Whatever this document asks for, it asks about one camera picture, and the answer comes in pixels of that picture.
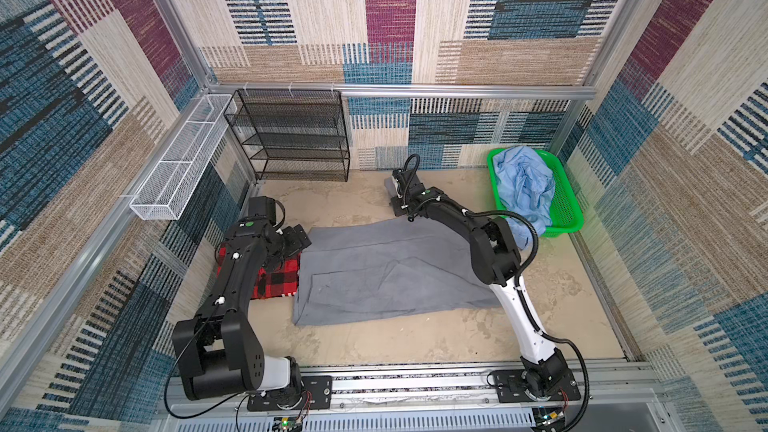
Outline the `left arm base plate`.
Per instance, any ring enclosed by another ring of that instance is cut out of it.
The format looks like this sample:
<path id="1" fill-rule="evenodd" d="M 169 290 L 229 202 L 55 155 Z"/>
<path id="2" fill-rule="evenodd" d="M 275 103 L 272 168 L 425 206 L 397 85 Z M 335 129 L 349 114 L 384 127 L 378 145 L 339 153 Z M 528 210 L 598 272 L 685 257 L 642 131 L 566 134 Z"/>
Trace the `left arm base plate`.
<path id="1" fill-rule="evenodd" d="M 277 412 L 299 410 L 328 410 L 331 407 L 333 377 L 315 375 L 302 377 L 286 389 L 258 392 L 249 397 L 249 412 Z"/>

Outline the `grey long sleeve shirt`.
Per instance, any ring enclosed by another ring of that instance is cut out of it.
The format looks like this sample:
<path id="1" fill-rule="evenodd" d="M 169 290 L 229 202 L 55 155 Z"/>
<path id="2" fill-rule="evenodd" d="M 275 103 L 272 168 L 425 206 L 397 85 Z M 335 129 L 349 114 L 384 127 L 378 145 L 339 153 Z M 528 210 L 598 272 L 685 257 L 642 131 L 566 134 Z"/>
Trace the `grey long sleeve shirt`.
<path id="1" fill-rule="evenodd" d="M 314 227 L 300 259 L 292 322 L 328 326 L 499 302 L 475 275 L 469 244 L 430 219 Z"/>

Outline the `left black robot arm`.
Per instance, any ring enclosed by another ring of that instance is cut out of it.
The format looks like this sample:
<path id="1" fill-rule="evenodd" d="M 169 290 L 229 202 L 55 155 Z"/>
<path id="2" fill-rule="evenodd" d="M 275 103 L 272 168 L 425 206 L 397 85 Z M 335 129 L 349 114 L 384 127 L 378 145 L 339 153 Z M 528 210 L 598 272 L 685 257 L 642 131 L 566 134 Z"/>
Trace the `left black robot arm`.
<path id="1" fill-rule="evenodd" d="M 248 318 L 261 272 L 275 272 L 311 245 L 303 227 L 283 225 L 285 208 L 253 197 L 216 247 L 216 280 L 191 319 L 172 332 L 176 368 L 187 399 L 260 394 L 292 403 L 304 395 L 299 366 L 291 357 L 264 352 Z"/>

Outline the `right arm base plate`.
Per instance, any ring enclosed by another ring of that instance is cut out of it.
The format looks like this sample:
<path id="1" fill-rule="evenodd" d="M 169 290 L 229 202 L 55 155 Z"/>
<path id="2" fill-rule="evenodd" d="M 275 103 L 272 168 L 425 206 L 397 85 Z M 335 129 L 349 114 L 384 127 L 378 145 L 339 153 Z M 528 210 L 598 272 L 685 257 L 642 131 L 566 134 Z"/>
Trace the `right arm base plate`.
<path id="1" fill-rule="evenodd" d="M 582 393 L 573 373 L 567 369 L 559 377 L 540 377 L 524 369 L 495 370 L 486 376 L 500 403 L 573 402 Z"/>

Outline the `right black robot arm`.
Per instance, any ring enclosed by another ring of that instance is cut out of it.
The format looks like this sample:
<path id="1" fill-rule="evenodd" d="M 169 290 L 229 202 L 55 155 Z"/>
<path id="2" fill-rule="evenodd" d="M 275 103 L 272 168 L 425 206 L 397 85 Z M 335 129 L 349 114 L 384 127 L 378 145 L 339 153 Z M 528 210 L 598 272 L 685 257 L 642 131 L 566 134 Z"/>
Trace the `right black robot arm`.
<path id="1" fill-rule="evenodd" d="M 500 302 L 520 347 L 523 372 L 512 379 L 522 389 L 525 401 L 571 400 L 581 391 L 559 349 L 571 345 L 566 339 L 548 335 L 531 303 L 522 272 L 538 251 L 521 257 L 504 212 L 473 212 L 437 188 L 420 184 L 407 192 L 393 179 L 385 181 L 390 203 L 397 217 L 417 217 L 439 222 L 469 244 L 470 263 L 480 282 L 488 285 Z"/>

